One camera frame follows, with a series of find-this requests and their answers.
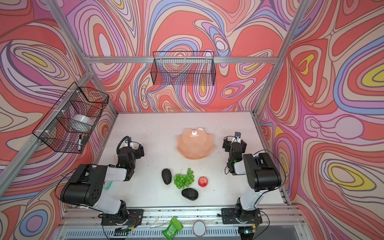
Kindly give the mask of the dark avocado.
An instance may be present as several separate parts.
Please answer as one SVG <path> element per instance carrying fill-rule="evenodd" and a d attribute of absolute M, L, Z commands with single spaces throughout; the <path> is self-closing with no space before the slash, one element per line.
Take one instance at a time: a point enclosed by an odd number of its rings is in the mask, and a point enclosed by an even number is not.
<path fill-rule="evenodd" d="M 172 172 L 169 169 L 163 169 L 162 179 L 165 185 L 169 185 L 172 182 Z"/>
<path fill-rule="evenodd" d="M 193 188 L 187 188 L 182 190 L 182 196 L 190 201 L 195 201 L 199 197 L 199 192 Z"/>

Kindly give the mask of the red fake apple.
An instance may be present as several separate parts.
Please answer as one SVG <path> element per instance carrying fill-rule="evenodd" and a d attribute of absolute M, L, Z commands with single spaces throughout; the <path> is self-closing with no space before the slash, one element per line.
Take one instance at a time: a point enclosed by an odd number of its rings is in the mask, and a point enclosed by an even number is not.
<path fill-rule="evenodd" d="M 200 187 L 204 188 L 208 185 L 208 179 L 206 177 L 200 177 L 198 184 Z"/>

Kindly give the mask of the green fake grape bunch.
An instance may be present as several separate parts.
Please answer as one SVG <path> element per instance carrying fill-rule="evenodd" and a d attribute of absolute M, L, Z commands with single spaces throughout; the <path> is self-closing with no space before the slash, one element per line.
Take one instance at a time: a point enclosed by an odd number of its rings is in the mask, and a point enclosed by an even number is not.
<path fill-rule="evenodd" d="M 179 189 L 189 188 L 195 181 L 194 171 L 191 168 L 187 169 L 186 174 L 176 174 L 174 176 L 174 185 Z"/>

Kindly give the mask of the dark avocado front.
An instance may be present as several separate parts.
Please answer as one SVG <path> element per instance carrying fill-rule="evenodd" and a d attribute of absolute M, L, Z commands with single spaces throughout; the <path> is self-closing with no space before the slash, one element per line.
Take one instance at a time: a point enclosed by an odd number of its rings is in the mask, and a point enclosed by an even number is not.
<path fill-rule="evenodd" d="M 182 190 L 182 196 L 190 201 L 195 201 L 199 197 L 199 192 L 193 188 L 187 188 Z"/>

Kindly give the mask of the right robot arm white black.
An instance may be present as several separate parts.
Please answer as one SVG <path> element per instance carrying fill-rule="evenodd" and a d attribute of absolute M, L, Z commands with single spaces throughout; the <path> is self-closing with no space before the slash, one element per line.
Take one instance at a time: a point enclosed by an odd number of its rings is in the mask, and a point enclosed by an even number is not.
<path fill-rule="evenodd" d="M 246 154 L 247 144 L 240 133 L 226 136 L 223 149 L 229 153 L 225 174 L 246 176 L 249 188 L 238 198 L 234 208 L 222 208 L 218 214 L 225 225 L 262 223 L 259 204 L 265 195 L 277 190 L 283 183 L 281 174 L 265 150 Z"/>

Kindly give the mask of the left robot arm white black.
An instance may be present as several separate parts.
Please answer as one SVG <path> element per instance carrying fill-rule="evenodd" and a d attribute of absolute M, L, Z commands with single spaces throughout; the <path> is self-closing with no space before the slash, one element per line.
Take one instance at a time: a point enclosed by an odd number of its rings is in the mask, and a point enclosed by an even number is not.
<path fill-rule="evenodd" d="M 64 204 L 86 207 L 100 212 L 102 224 L 125 225 L 130 215 L 125 201 L 103 192 L 109 182 L 128 182 L 135 173 L 136 160 L 145 156 L 143 145 L 124 137 L 116 148 L 116 165 L 80 165 L 58 196 Z"/>

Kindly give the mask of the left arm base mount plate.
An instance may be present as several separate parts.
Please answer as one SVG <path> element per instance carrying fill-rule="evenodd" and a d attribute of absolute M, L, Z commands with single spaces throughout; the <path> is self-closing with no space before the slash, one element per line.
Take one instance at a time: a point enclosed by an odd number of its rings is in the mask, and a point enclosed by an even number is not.
<path fill-rule="evenodd" d="M 126 216 L 99 214 L 102 226 L 129 226 L 137 227 L 142 224 L 143 209 L 128 209 Z"/>

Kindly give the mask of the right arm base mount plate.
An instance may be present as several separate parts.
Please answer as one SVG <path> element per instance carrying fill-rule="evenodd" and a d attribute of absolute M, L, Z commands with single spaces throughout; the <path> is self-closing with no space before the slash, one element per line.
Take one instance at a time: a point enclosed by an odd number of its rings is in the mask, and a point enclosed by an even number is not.
<path fill-rule="evenodd" d="M 217 216 L 222 218 L 222 222 L 225 225 L 253 224 L 258 226 L 263 222 L 259 210 L 243 211 L 236 208 L 222 208 L 221 213 L 217 214 Z"/>

